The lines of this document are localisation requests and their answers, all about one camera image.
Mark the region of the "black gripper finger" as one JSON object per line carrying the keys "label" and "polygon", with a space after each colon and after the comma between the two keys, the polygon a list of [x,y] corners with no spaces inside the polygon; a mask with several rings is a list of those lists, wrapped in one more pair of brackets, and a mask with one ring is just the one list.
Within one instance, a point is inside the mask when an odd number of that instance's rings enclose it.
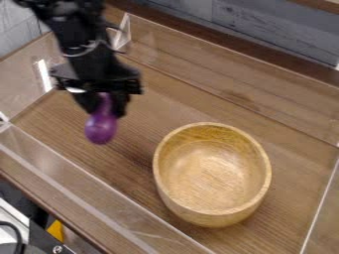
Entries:
{"label": "black gripper finger", "polygon": [[131,96],[124,92],[114,92],[111,94],[112,99],[112,112],[118,118],[122,118],[127,112],[127,105],[131,100]]}
{"label": "black gripper finger", "polygon": [[96,93],[74,93],[72,97],[87,114],[92,114],[96,111],[100,105],[100,97]]}

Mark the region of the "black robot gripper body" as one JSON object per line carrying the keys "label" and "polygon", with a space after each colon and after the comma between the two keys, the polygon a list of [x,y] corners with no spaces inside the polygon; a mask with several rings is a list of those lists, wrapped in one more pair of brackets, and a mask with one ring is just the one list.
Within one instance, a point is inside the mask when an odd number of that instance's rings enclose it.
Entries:
{"label": "black robot gripper body", "polygon": [[123,63],[104,43],[60,47],[66,62],[51,68],[56,88],[75,93],[142,93],[141,72]]}

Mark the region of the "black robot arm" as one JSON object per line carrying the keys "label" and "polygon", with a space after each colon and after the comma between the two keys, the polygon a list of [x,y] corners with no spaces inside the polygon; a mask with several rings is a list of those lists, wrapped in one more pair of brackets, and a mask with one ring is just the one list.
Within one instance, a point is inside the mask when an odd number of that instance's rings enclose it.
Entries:
{"label": "black robot arm", "polygon": [[108,28],[122,31],[103,16],[104,0],[14,0],[28,8],[51,29],[67,62],[50,74],[59,89],[75,88],[72,96],[87,114],[103,103],[102,94],[112,100],[110,113],[126,115],[132,94],[142,93],[141,72],[119,58],[111,45]]}

